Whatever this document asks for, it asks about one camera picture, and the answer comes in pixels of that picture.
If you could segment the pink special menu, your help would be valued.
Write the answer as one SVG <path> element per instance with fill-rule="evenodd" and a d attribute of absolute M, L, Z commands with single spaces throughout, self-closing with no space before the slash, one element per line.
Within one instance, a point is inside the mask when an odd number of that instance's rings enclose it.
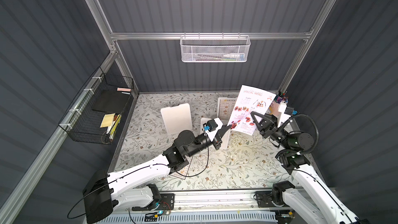
<path fill-rule="evenodd" d="M 264 115 L 275 96 L 272 92 L 242 85 L 228 122 L 231 130 L 253 135 L 257 127 L 251 112 Z"/>

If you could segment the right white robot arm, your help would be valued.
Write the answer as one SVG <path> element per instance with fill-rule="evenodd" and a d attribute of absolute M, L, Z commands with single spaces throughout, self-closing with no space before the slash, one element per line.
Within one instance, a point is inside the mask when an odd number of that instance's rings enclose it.
<path fill-rule="evenodd" d="M 292 120 L 300 117 L 313 125 L 315 135 L 285 130 Z M 296 114 L 282 125 L 269 114 L 251 112 L 251 118 L 264 138 L 270 138 L 276 142 L 275 147 L 282 148 L 275 158 L 291 176 L 291 179 L 273 184 L 270 197 L 275 206 L 289 206 L 308 224 L 369 223 L 367 219 L 360 219 L 332 192 L 307 158 L 319 142 L 319 130 L 313 118 Z"/>

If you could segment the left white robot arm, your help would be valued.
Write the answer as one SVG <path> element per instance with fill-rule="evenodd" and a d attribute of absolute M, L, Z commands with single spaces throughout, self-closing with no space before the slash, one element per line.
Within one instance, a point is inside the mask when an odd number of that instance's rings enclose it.
<path fill-rule="evenodd" d="M 99 222 L 114 210 L 123 206 L 131 206 L 139 210 L 152 210 L 160 202 L 160 193 L 154 184 L 128 191 L 159 177 L 177 173 L 188 165 L 188 157 L 192 157 L 213 146 L 219 150 L 223 136 L 231 126 L 223 125 L 219 119 L 211 119 L 203 124 L 204 133 L 195 136 L 192 131 L 179 133 L 171 147 L 150 161 L 119 172 L 107 173 L 99 170 L 90 178 L 83 189 L 83 202 L 88 224 Z"/>

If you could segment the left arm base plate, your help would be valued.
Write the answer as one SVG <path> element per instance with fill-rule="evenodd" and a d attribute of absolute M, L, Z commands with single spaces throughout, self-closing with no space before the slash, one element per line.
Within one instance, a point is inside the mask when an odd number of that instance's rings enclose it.
<path fill-rule="evenodd" d="M 146 207 L 132 207 L 132 211 L 154 211 L 154 210 L 173 210 L 175 194 L 155 195 L 153 200 Z"/>

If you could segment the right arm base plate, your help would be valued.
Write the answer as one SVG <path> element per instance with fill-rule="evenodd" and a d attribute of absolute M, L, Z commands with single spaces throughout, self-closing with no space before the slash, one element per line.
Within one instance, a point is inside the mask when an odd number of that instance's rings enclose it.
<path fill-rule="evenodd" d="M 256 201 L 258 207 L 290 207 L 282 200 L 282 196 L 273 196 L 272 190 L 260 190 L 256 191 L 253 195 L 253 199 Z"/>

